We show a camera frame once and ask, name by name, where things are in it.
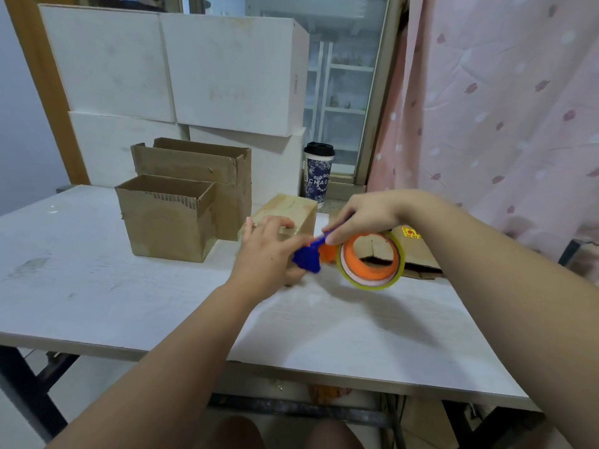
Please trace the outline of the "person's right hand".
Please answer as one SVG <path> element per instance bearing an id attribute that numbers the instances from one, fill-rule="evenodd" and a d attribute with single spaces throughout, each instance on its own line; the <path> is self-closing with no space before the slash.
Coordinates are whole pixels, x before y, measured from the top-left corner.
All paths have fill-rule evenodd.
<path id="1" fill-rule="evenodd" d="M 415 227 L 415 190 L 386 190 L 352 196 L 329 224 L 359 223 L 363 233 L 379 233 L 399 226 Z"/>

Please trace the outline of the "person's left hand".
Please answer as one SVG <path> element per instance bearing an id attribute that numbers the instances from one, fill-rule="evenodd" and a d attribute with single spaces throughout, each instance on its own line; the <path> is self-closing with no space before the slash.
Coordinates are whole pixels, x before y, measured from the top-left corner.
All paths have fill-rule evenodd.
<path id="1" fill-rule="evenodd" d="M 295 226 L 287 217 L 267 216 L 253 226 L 249 240 L 241 241 L 227 286 L 255 307 L 284 287 L 286 268 L 298 267 L 291 262 L 292 256 L 313 236 L 295 234 L 281 239 L 281 228 Z"/>

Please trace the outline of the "orange and blue tape dispenser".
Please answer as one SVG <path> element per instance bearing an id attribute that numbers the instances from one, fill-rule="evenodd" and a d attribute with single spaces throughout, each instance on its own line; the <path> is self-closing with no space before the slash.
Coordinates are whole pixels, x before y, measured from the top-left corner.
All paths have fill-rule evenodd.
<path id="1" fill-rule="evenodd" d="M 311 241 L 306 246 L 298 249 L 292 257 L 292 262 L 294 264 L 296 264 L 299 268 L 304 269 L 311 273 L 319 273 L 321 270 L 321 265 L 324 263 L 333 263 L 334 265 L 336 265 L 335 252 L 336 252 L 336 248 L 339 245 L 335 246 L 335 247 L 327 245 L 325 243 L 325 237 L 326 237 L 326 235 L 323 234 L 320 237 L 315 238 L 313 241 Z"/>

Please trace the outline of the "small cardboard box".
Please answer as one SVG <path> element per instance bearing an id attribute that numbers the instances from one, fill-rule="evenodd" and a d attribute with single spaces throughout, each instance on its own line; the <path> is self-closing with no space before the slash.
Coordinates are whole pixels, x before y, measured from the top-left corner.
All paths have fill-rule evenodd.
<path id="1" fill-rule="evenodd" d="M 278 194 L 261 206 L 250 218 L 252 218 L 254 224 L 258 224 L 262 218 L 267 216 L 280 216 L 291 219 L 295 224 L 293 228 L 280 229 L 280 238 L 286 239 L 295 234 L 311 234 L 313 236 L 316 215 L 316 202 L 303 197 Z M 241 228 L 238 231 L 240 244 Z"/>

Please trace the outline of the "person's right forearm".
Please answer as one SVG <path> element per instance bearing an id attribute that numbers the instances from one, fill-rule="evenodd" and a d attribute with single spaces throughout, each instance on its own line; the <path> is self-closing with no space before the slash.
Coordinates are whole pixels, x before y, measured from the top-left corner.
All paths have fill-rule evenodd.
<path id="1" fill-rule="evenodd" d="M 599 287 L 435 195 L 398 205 L 521 389 L 574 449 L 599 449 Z"/>

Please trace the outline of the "person's left forearm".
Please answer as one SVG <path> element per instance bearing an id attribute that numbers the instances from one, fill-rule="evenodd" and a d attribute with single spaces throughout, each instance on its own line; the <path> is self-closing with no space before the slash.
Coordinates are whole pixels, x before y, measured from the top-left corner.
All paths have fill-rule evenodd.
<path id="1" fill-rule="evenodd" d="M 188 445 L 247 318 L 264 298 L 216 288 L 45 449 L 161 449 Z"/>

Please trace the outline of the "tall open cardboard box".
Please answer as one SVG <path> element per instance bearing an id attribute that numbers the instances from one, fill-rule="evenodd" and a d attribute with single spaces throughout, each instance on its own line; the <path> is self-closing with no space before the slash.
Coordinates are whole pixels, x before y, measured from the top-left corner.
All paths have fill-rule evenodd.
<path id="1" fill-rule="evenodd" d="M 151 147 L 131 146 L 138 175 L 155 175 L 216 185 L 217 237 L 236 241 L 251 214 L 251 149 L 156 138 Z"/>

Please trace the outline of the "patterned paper cup black lid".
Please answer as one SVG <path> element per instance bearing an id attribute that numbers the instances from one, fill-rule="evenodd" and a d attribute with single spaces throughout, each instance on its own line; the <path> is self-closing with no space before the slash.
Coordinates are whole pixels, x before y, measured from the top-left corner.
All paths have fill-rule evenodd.
<path id="1" fill-rule="evenodd" d="M 318 209 L 324 204 L 334 157 L 327 143 L 309 142 L 304 148 L 304 196 L 317 202 Z"/>

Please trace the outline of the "white cardboard box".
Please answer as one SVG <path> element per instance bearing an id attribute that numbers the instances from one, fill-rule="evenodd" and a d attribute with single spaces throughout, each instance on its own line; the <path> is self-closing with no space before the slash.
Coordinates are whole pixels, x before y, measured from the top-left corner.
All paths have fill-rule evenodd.
<path id="1" fill-rule="evenodd" d="M 303 127 L 308 32 L 292 18 L 160 14 L 176 119 L 288 137 Z"/>
<path id="2" fill-rule="evenodd" d="M 190 126 L 191 141 L 251 149 L 252 205 L 276 194 L 299 195 L 306 128 L 288 137 Z"/>
<path id="3" fill-rule="evenodd" d="M 156 12 L 40 5 L 71 112 L 176 120 Z"/>
<path id="4" fill-rule="evenodd" d="M 136 176 L 131 146 L 151 147 L 156 138 L 186 140 L 189 130 L 176 123 L 135 117 L 69 112 L 92 186 L 113 188 Z"/>

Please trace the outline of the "clear packing tape roll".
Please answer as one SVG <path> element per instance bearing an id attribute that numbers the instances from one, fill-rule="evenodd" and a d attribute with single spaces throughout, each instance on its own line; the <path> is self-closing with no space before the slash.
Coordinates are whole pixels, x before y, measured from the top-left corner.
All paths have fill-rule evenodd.
<path id="1" fill-rule="evenodd" d="M 390 231 L 357 234 L 339 245 L 335 263 L 354 287 L 379 291 L 395 284 L 405 267 L 404 250 Z"/>

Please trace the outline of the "flattened cardboard box yellow sticker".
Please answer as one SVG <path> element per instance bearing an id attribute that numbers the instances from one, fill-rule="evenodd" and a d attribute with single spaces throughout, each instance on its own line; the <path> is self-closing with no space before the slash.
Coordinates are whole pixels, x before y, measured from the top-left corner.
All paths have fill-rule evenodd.
<path id="1" fill-rule="evenodd" d="M 409 226 L 399 226 L 390 231 L 405 252 L 406 264 L 401 277 L 424 280 L 443 277 L 443 271 L 420 234 Z"/>

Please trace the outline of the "short open cardboard box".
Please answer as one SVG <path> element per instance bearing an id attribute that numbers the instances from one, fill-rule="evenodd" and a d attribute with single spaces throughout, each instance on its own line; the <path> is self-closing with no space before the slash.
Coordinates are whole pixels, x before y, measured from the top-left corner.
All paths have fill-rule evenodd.
<path id="1" fill-rule="evenodd" d="M 216 184 L 139 175 L 115 187 L 134 255 L 203 263 L 217 241 Z"/>

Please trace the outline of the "orange plastic bag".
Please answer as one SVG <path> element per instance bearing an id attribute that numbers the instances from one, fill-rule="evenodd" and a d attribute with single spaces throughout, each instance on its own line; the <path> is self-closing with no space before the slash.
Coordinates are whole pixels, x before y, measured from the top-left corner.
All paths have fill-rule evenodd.
<path id="1" fill-rule="evenodd" d="M 351 388 L 335 387 L 321 384 L 308 384 L 310 401 L 314 405 L 331 405 L 334 400 L 349 395 Z"/>

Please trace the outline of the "white shelf behind glass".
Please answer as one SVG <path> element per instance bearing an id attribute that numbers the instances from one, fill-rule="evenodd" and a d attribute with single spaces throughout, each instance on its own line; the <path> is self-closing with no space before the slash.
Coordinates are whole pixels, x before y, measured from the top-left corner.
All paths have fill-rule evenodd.
<path id="1" fill-rule="evenodd" d="M 305 138 L 333 146 L 333 173 L 355 173 L 376 57 L 374 37 L 310 38 Z"/>

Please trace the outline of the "person's right leg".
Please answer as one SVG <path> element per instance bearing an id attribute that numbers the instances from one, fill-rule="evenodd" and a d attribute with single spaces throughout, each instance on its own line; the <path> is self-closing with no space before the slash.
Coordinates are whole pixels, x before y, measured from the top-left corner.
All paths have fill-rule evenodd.
<path id="1" fill-rule="evenodd" d="M 304 449 L 365 449 L 348 426 L 336 420 L 322 420 L 310 431 Z"/>

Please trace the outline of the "person's leg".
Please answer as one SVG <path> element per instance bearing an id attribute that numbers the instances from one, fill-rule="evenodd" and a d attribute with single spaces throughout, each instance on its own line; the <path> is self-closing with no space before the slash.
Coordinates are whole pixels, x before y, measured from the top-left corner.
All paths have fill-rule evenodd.
<path id="1" fill-rule="evenodd" d="M 365 449 L 348 426 L 336 420 L 322 420 L 310 431 L 304 449 Z"/>
<path id="2" fill-rule="evenodd" d="M 201 449 L 265 449 L 258 426 L 249 418 L 233 415 L 221 420 Z"/>

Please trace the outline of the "person's left leg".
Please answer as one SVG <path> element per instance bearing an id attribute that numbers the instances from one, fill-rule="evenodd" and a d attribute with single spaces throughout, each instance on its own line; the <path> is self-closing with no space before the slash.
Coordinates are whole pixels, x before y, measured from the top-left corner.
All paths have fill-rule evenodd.
<path id="1" fill-rule="evenodd" d="M 258 426 L 249 418 L 233 415 L 221 420 L 201 449 L 265 449 Z"/>

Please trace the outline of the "pink dotted curtain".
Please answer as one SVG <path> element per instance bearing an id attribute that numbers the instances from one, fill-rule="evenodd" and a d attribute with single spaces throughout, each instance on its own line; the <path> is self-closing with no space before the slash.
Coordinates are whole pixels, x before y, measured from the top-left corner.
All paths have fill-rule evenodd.
<path id="1" fill-rule="evenodd" d="M 552 260 L 599 247 L 599 0 L 408 0 L 367 191 L 417 188 Z"/>

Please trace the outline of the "glass window metal frame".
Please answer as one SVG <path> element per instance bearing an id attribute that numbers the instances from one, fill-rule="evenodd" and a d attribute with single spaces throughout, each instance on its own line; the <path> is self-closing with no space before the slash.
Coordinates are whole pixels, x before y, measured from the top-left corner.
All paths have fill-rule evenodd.
<path id="1" fill-rule="evenodd" d="M 181 0 L 186 14 L 289 17 L 311 36 L 325 41 L 367 36 L 377 42 L 377 57 L 361 148 L 353 175 L 332 172 L 335 186 L 364 190 L 386 99 L 395 44 L 407 24 L 408 0 Z"/>

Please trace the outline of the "black chair frame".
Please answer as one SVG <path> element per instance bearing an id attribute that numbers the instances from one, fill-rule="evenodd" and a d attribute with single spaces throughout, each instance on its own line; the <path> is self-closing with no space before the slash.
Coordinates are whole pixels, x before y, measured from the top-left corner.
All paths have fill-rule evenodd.
<path id="1" fill-rule="evenodd" d="M 581 247 L 589 243 L 589 241 L 584 241 L 581 239 L 572 239 L 560 256 L 558 264 L 564 267 L 568 266 L 574 255 L 581 249 Z"/>

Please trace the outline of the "brown wooden door frame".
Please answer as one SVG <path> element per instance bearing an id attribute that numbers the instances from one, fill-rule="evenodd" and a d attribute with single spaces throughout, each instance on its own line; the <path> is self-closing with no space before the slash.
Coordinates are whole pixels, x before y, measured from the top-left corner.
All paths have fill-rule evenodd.
<path id="1" fill-rule="evenodd" d="M 90 180 L 72 127 L 66 93 L 42 21 L 40 4 L 78 6 L 78 0 L 4 0 L 65 171 L 73 185 Z"/>

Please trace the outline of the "black metal table frame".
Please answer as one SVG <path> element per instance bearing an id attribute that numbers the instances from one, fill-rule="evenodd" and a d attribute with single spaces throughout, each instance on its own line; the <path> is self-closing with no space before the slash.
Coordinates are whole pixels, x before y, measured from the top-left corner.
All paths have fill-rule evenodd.
<path id="1" fill-rule="evenodd" d="M 79 355 L 49 352 L 46 366 L 39 374 L 35 374 L 17 348 L 0 345 L 0 390 L 45 443 L 67 426 L 64 416 L 49 397 L 49 391 L 78 358 Z M 380 410 L 371 411 L 213 393 L 208 407 L 259 415 L 315 420 L 328 418 L 375 427 L 392 435 L 392 449 L 407 449 L 401 430 L 404 407 L 400 407 L 399 395 L 381 393 L 380 401 Z M 443 400 L 442 404 L 458 441 L 458 449 L 509 449 L 517 440 L 545 422 L 545 416 L 540 412 L 496 407 L 476 429 L 472 429 L 466 417 L 467 403 Z"/>

